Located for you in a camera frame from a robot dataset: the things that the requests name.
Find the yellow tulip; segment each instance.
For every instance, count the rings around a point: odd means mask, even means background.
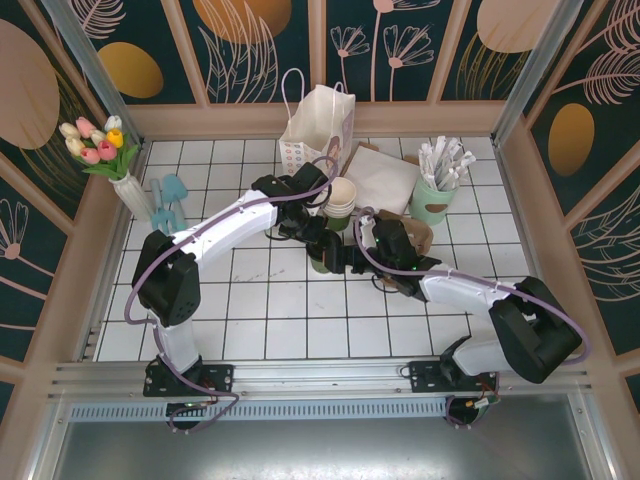
[[[115,145],[116,148],[120,148],[124,143],[124,137],[122,132],[117,128],[112,128],[107,132],[107,140]]]

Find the bag handle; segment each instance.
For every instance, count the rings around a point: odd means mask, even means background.
[[[345,89],[344,89],[344,84],[342,82],[336,82],[335,86],[333,87],[333,95],[331,97],[332,103],[331,103],[331,125],[333,126],[333,119],[336,117],[336,92],[340,92],[340,93],[344,93]],[[344,104],[342,105],[342,115],[344,116]]]
[[[302,70],[300,70],[299,68],[290,68],[289,70],[284,72],[284,75],[282,76],[282,81],[280,82],[280,90],[282,91],[282,100],[284,101],[284,106],[287,107],[287,115],[289,116],[289,120],[291,120],[291,110],[289,109],[289,102],[287,101],[287,95],[284,92],[284,81],[287,79],[287,75],[289,75],[291,72],[298,72],[300,74],[300,82],[302,84],[302,87],[300,89],[300,102],[302,103],[302,100],[304,99],[304,74],[302,73]]]

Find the white vase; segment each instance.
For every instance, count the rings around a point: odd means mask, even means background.
[[[113,188],[120,199],[138,220],[151,220],[151,214],[153,213],[151,199],[142,190],[136,177],[127,172],[126,177],[120,180],[109,179],[109,181],[113,184]]]

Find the stack of paper cups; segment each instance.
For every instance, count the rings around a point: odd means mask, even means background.
[[[356,208],[356,186],[344,177],[337,177],[331,183],[331,197],[324,206],[328,218],[327,228],[340,232],[349,225],[349,217]]]

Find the white napkin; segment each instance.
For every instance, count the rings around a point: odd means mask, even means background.
[[[351,180],[358,193],[356,207],[373,207],[404,214],[420,176],[417,165],[359,146],[345,178]]]

